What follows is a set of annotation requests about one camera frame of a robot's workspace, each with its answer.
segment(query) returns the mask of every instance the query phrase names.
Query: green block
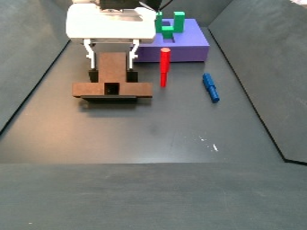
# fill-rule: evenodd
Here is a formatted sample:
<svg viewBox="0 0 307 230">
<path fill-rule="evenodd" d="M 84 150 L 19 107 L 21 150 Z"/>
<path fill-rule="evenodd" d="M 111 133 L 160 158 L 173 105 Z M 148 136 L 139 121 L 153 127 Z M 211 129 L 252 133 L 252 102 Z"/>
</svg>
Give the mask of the green block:
<svg viewBox="0 0 307 230">
<path fill-rule="evenodd" d="M 173 32 L 183 32 L 184 31 L 184 19 L 185 19 L 185 13 L 184 12 L 175 12 L 173 13 Z"/>
<path fill-rule="evenodd" d="M 161 27 L 161 34 L 163 34 L 163 39 L 165 39 L 165 40 L 172 39 L 173 26 L 163 26 Z"/>
<path fill-rule="evenodd" d="M 157 17 L 156 17 L 156 33 L 161 33 L 161 12 L 157 12 Z"/>
</svg>

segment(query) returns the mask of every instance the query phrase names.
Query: red peg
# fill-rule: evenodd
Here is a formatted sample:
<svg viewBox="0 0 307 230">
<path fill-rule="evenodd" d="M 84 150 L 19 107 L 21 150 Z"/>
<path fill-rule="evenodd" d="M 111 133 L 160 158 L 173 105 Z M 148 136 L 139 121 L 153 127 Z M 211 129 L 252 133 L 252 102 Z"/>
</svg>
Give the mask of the red peg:
<svg viewBox="0 0 307 230">
<path fill-rule="evenodd" d="M 160 87 L 167 86 L 167 78 L 169 71 L 169 61 L 171 61 L 171 50 L 168 48 L 160 49 L 160 62 L 159 62 L 159 71 L 160 71 Z"/>
</svg>

